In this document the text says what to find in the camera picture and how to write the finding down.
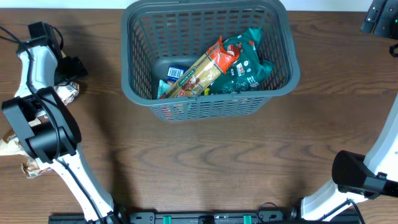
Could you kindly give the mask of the white brown snack bag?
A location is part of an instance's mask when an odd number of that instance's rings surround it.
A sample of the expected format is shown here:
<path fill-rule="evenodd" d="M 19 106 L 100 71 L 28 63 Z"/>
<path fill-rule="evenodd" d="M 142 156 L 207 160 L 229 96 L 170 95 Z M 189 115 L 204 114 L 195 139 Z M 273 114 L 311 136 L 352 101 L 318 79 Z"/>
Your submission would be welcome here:
<path fill-rule="evenodd" d="M 36 159 L 32 158 L 30 155 L 28 155 L 28 153 L 25 152 L 22 143 L 16 136 L 14 130 L 10 129 L 1 139 L 1 156 L 15 155 L 24 157 L 24 161 L 21 164 L 21 169 L 27 179 L 34 179 L 45 173 L 53 171 L 50 167 L 40 168 Z"/>
<path fill-rule="evenodd" d="M 61 53 L 62 58 L 67 57 L 63 51 Z M 56 85 L 54 89 L 64 105 L 70 104 L 79 94 L 79 86 L 75 82 L 66 85 Z"/>

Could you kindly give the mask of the blue food box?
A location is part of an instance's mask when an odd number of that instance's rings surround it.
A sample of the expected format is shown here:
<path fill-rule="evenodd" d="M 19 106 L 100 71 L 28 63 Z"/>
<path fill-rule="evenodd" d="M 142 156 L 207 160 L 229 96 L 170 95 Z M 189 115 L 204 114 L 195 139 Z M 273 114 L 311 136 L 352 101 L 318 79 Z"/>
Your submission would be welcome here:
<path fill-rule="evenodd" d="M 182 75 L 188 70 L 187 67 L 181 66 L 169 66 L 167 72 L 167 83 L 169 85 L 173 85 L 176 81 L 178 81 Z"/>

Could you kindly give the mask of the San Remo spaghetti pack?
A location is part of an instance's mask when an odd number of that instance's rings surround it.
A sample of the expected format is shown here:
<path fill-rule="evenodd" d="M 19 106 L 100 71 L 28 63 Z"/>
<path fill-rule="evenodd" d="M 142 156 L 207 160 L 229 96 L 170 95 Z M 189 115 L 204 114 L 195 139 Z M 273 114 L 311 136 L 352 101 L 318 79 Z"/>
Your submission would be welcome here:
<path fill-rule="evenodd" d="M 175 97 L 194 97 L 200 95 L 220 75 L 226 74 L 240 56 L 235 45 L 226 48 L 222 37 L 212 45 L 164 94 L 160 99 Z"/>

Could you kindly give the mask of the green Nescafe coffee bag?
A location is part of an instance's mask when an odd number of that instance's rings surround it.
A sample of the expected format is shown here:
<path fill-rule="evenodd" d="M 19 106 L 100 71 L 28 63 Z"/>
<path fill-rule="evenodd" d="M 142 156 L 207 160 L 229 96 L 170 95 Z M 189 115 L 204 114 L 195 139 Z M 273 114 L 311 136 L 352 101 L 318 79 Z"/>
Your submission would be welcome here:
<path fill-rule="evenodd" d="M 271 75 L 274 64 L 261 60 L 257 48 L 262 40 L 263 29 L 248 28 L 242 34 L 223 42 L 228 50 L 239 50 L 239 58 L 210 86 L 209 94 L 229 94 L 251 91 L 263 84 Z"/>

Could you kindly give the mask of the white teal tissue pack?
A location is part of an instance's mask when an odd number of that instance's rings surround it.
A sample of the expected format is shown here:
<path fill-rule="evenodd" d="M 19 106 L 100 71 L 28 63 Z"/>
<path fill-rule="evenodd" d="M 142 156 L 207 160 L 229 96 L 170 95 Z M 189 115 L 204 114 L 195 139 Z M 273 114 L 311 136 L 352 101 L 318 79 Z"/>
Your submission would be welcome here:
<path fill-rule="evenodd" d="M 162 95 L 164 95 L 169 89 L 171 85 L 168 83 L 164 82 L 163 80 L 159 80 L 159 86 L 158 86 L 158 92 L 157 92 L 157 98 L 160 99 Z"/>

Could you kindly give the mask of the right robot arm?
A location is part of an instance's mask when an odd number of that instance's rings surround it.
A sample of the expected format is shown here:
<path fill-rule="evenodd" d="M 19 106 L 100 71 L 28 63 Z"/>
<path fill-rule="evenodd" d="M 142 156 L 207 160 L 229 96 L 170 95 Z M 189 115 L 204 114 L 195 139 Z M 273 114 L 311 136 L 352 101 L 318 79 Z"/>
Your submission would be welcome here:
<path fill-rule="evenodd" d="M 397 104 L 372 149 L 361 155 L 340 151 L 333 161 L 331 179 L 314 194 L 301 199 L 291 218 L 306 222 L 364 223 L 350 207 L 381 195 L 397 196 Z"/>

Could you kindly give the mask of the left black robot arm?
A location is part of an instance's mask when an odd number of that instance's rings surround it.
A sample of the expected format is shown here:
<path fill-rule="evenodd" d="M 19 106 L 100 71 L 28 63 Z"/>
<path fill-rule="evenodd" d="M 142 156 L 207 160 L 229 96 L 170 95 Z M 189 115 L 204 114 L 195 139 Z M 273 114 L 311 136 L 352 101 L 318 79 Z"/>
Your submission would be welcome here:
<path fill-rule="evenodd" d="M 80 204 L 86 223 L 127 223 L 124 210 L 92 173 L 82 153 L 81 132 L 55 91 L 57 85 L 87 75 L 76 57 L 64 57 L 56 39 L 40 35 L 17 41 L 22 61 L 21 84 L 2 112 L 24 151 L 39 166 L 54 170 Z"/>

